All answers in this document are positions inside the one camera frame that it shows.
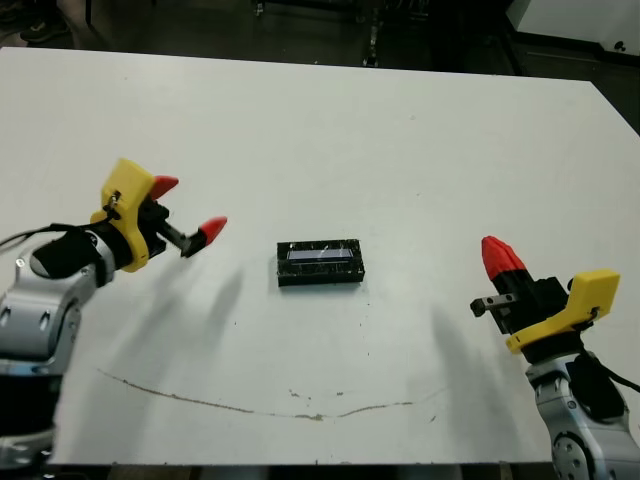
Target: person's foot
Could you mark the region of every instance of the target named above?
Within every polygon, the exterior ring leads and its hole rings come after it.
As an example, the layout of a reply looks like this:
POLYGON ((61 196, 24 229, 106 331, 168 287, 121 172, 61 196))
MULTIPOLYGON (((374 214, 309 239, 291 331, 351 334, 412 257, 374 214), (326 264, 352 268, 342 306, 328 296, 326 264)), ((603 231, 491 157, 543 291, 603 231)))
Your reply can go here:
POLYGON ((29 43, 42 43, 69 33, 69 25, 62 17, 38 19, 31 27, 20 33, 20 38, 29 43))
POLYGON ((31 3, 14 0, 0 3, 0 25, 32 21, 40 12, 31 3))

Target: white tabletop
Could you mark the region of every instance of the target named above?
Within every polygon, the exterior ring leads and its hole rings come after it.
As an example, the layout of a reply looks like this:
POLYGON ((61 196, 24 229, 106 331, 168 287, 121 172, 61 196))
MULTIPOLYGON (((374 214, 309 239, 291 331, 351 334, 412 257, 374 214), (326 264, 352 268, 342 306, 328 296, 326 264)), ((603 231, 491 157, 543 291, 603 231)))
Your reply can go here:
POLYGON ((1 237, 87 221, 121 156, 180 178, 178 228, 229 223, 84 309, 57 462, 548 460, 524 360, 469 310, 488 234, 534 277, 619 271, 585 341, 640 379, 640 139, 589 83, 0 51, 1 237), (278 289, 276 242, 351 237, 362 285, 278 289))

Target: black cable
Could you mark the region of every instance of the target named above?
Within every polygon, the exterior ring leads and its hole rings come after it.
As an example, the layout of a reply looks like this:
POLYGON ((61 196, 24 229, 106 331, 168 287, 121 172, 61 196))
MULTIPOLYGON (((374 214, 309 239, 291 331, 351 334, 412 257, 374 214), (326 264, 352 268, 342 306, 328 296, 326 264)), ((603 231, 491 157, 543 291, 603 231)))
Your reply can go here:
POLYGON ((8 238, 5 238, 4 240, 0 241, 0 255, 2 255, 3 253, 8 252, 9 250, 17 247, 18 245, 23 244, 24 242, 26 242, 27 240, 29 240, 31 237, 33 237, 34 235, 37 235, 38 233, 48 233, 48 232, 68 232, 71 230, 86 230, 87 228, 91 228, 91 227, 95 227, 98 225, 102 225, 104 223, 108 223, 109 221, 111 221, 113 219, 113 214, 112 212, 107 212, 107 216, 106 218, 95 222, 95 223, 86 223, 84 225, 70 225, 70 224, 66 224, 66 223, 52 223, 46 227, 42 227, 42 228, 36 228, 34 230, 25 230, 24 232, 20 232, 20 233, 16 233, 15 235, 11 235, 8 238), (16 242, 14 245, 9 245, 8 247, 5 247, 5 245, 7 245, 8 243, 11 243, 15 240, 20 239, 18 242, 16 242))
POLYGON ((631 390, 635 390, 636 392, 640 393, 640 385, 637 385, 637 384, 633 383, 632 381, 627 380, 624 377, 621 377, 620 375, 618 375, 617 373, 609 370, 607 367, 605 367, 602 364, 600 364, 600 366, 603 368, 603 370, 605 372, 607 372, 607 375, 609 375, 609 378, 611 380, 613 380, 616 383, 619 383, 620 385, 624 385, 625 387, 629 387, 631 390))
POLYGON ((597 368, 602 369, 602 371, 605 372, 607 376, 614 382, 620 385, 623 385, 625 387, 629 387, 631 390, 634 390, 640 393, 640 385, 633 383, 631 380, 627 380, 624 377, 621 377, 613 370, 610 370, 609 368, 605 367, 599 359, 590 355, 589 352, 587 352, 584 348, 580 351, 580 354, 590 359, 597 368))

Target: black rectangular object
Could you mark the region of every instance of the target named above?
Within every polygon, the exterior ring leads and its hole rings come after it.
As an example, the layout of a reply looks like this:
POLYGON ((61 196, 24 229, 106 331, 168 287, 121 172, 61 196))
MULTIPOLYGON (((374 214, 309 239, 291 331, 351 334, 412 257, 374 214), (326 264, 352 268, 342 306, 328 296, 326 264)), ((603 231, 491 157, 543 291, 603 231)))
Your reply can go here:
POLYGON ((360 242, 318 240, 278 243, 278 286, 361 282, 360 242))

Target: brown stain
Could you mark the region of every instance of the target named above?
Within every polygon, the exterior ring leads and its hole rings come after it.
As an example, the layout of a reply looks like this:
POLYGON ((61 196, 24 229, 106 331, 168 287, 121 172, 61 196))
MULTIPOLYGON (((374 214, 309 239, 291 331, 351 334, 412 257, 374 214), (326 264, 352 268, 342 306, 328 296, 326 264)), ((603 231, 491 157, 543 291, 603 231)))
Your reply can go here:
MULTIPOLYGON (((220 408, 222 410, 229 410, 229 411, 236 412, 236 413, 246 413, 246 414, 251 414, 251 415, 262 415, 262 416, 266 416, 266 417, 277 417, 277 418, 296 418, 296 419, 301 419, 301 420, 310 420, 310 421, 313 421, 313 422, 322 422, 322 421, 324 421, 325 418, 345 418, 345 417, 349 417, 351 415, 355 415, 355 414, 362 413, 362 412, 367 412, 367 411, 370 411, 370 410, 381 410, 383 408, 416 405, 416 404, 419 404, 419 403, 427 402, 427 401, 431 400, 432 398, 440 395, 445 390, 447 390, 447 387, 443 387, 440 390, 436 390, 432 394, 427 395, 425 398, 423 398, 423 399, 421 399, 419 401, 416 401, 416 402, 393 402, 393 403, 385 403, 385 404, 380 404, 380 405, 370 405, 368 407, 362 407, 362 408, 357 408, 355 410, 348 411, 348 412, 343 413, 341 415, 324 415, 324 414, 321 414, 321 413, 317 413, 316 415, 313 415, 313 416, 312 415, 306 415, 306 414, 286 415, 286 414, 283 414, 283 413, 260 412, 260 411, 257 411, 257 410, 248 410, 246 408, 234 407, 232 405, 225 405, 225 404, 222 404, 222 403, 207 402, 207 401, 198 400, 198 399, 195 399, 195 398, 183 397, 182 395, 176 395, 175 393, 159 392, 157 390, 153 390, 151 388, 143 387, 142 385, 137 385, 135 383, 129 382, 128 380, 126 380, 124 378, 116 377, 115 375, 111 375, 110 373, 107 373, 104 370, 100 370, 99 368, 96 368, 96 370, 98 372, 100 372, 102 375, 104 375, 105 377, 110 378, 111 380, 115 380, 117 382, 120 382, 123 385, 127 385, 128 387, 134 388, 134 389, 139 390, 141 392, 149 393, 151 395, 157 395, 159 397, 164 397, 164 398, 168 398, 168 399, 171 399, 171 400, 180 400, 181 402, 195 403, 197 405, 205 405, 207 407, 220 408)), ((431 419, 431 422, 433 422, 435 419, 436 419, 436 417, 434 416, 431 419)))
POLYGON ((349 415, 355 415, 356 413, 366 412, 368 410, 380 410, 381 408, 389 408, 389 407, 397 407, 400 405, 413 405, 414 402, 395 402, 395 403, 385 403, 383 405, 371 405, 369 407, 357 408, 356 410, 351 410, 350 412, 343 413, 342 415, 338 415, 338 418, 348 417, 349 415))
POLYGON ((125 385, 128 385, 132 388, 135 388, 136 390, 140 390, 142 392, 147 392, 150 393, 152 395, 159 395, 161 397, 165 397, 165 398, 173 398, 174 400, 181 400, 183 402, 189 402, 189 403, 196 403, 198 405, 207 405, 208 407, 215 407, 215 408, 222 408, 223 410, 231 410, 232 412, 240 412, 240 413, 256 413, 253 410, 247 410, 246 408, 238 408, 238 407, 232 407, 231 405, 223 405, 221 403, 212 403, 212 402, 205 402, 204 400, 196 400, 195 398, 187 398, 187 397, 183 397, 181 395, 176 395, 175 393, 164 393, 164 392, 158 392, 157 390, 152 390, 150 388, 146 388, 146 387, 142 387, 140 385, 136 385, 135 383, 131 383, 127 380, 125 380, 124 378, 118 378, 115 375, 111 375, 110 373, 104 372, 100 369, 98 369, 98 371, 100 373, 102 373, 103 375, 113 379, 113 380, 117 380, 118 382, 124 383, 125 385))
POLYGON ((293 418, 304 418, 305 420, 313 420, 314 422, 322 422, 324 420, 324 415, 320 415, 319 413, 311 416, 311 415, 296 415, 293 418))

